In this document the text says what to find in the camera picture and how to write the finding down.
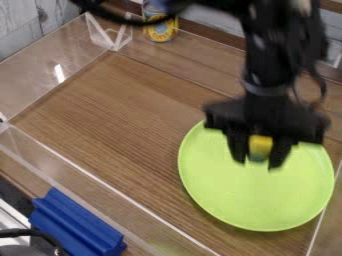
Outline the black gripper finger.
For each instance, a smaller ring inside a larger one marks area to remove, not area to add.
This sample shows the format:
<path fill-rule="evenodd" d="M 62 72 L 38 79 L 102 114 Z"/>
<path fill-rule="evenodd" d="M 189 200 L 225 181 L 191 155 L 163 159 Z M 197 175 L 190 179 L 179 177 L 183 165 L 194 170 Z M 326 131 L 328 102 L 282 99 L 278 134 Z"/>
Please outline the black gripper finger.
<path fill-rule="evenodd" d="M 287 136 L 271 137 L 271 150 L 269 154 L 269 170 L 279 168 L 291 152 L 291 148 L 298 141 Z"/>
<path fill-rule="evenodd" d="M 243 164 L 249 156 L 249 134 L 242 130 L 229 128 L 225 132 L 233 159 Z"/>

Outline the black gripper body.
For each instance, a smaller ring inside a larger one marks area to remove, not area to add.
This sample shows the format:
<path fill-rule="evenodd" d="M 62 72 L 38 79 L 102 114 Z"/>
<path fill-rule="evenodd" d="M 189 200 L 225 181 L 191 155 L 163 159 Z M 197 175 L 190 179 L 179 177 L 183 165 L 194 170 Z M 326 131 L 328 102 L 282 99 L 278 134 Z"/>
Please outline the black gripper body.
<path fill-rule="evenodd" d="M 206 127 L 227 136 L 262 135 L 321 144 L 330 125 L 328 117 L 285 96 L 247 93 L 203 105 Z"/>

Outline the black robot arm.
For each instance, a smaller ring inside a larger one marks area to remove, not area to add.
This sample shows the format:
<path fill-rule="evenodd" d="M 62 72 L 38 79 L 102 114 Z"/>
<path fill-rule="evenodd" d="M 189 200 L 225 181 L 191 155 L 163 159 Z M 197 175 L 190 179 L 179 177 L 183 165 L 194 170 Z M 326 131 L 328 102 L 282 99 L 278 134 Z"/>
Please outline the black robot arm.
<path fill-rule="evenodd" d="M 238 163 L 261 160 L 274 170 L 298 143 L 321 145 L 330 120 L 318 106 L 328 85 L 317 70 L 329 41 L 320 0 L 150 0 L 162 11 L 154 21 L 127 19 L 94 0 L 71 0 L 103 19 L 147 27 L 175 18 L 193 4 L 226 12 L 242 26 L 245 94 L 203 105 L 205 127 L 221 131 Z"/>

